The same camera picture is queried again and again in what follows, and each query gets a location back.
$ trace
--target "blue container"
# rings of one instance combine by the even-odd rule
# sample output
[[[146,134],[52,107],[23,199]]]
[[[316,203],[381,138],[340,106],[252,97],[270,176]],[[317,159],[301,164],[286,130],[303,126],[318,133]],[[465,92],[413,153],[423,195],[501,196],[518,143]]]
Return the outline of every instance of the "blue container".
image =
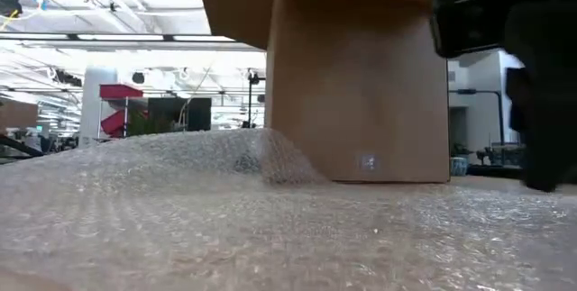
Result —
[[[451,157],[451,176],[463,177],[467,175],[469,160],[464,157]]]

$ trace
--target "cardboard box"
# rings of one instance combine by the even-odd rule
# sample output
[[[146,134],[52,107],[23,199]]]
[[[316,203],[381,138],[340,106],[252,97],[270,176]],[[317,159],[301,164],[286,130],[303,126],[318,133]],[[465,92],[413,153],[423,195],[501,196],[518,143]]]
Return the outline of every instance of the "cardboard box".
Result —
[[[0,98],[0,134],[6,128],[36,128],[38,125],[38,105],[20,103]]]
[[[428,0],[203,0],[267,54],[266,123],[332,180],[449,179],[446,60]]]

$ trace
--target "plastic bubble wrap sheet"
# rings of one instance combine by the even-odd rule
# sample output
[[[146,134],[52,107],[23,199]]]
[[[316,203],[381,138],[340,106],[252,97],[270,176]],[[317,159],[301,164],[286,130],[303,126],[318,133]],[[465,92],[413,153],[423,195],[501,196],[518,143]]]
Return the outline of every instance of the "plastic bubble wrap sheet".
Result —
[[[337,185],[264,130],[108,142],[0,167],[0,290],[576,290],[575,197],[515,187]]]

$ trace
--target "white ceiling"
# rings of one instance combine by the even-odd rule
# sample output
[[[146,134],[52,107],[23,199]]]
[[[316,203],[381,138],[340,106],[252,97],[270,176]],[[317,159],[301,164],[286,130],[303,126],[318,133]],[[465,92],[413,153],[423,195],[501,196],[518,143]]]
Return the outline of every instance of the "white ceiling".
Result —
[[[23,14],[18,18],[0,17],[4,32],[210,34],[202,0],[20,0],[20,3]],[[123,81],[130,84],[132,73],[143,71],[147,76],[141,85],[144,89],[187,90],[187,94],[231,92],[224,96],[224,103],[239,108],[248,102],[248,69],[261,76],[265,69],[265,53],[240,43],[0,41],[0,53],[0,94],[40,102],[47,112],[59,105],[78,109],[81,93],[32,94],[6,89],[46,91],[69,87],[50,78],[53,69],[63,69],[82,78],[88,65],[97,64],[117,67]],[[255,94],[263,92],[264,83],[254,89]]]

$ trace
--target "white wall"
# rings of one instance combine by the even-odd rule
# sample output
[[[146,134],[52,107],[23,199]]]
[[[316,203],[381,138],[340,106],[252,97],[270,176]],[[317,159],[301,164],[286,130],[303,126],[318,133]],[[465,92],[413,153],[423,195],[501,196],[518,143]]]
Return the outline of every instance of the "white wall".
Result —
[[[468,86],[479,90],[502,91],[500,55],[488,54],[468,67]],[[499,103],[494,94],[464,96],[467,108],[467,147],[482,150],[499,141]],[[471,162],[478,163],[475,155]]]
[[[469,69],[461,67],[458,60],[449,60],[447,70],[455,73],[455,80],[449,81],[449,90],[469,88]],[[449,93],[450,107],[466,107],[468,103],[467,96]]]

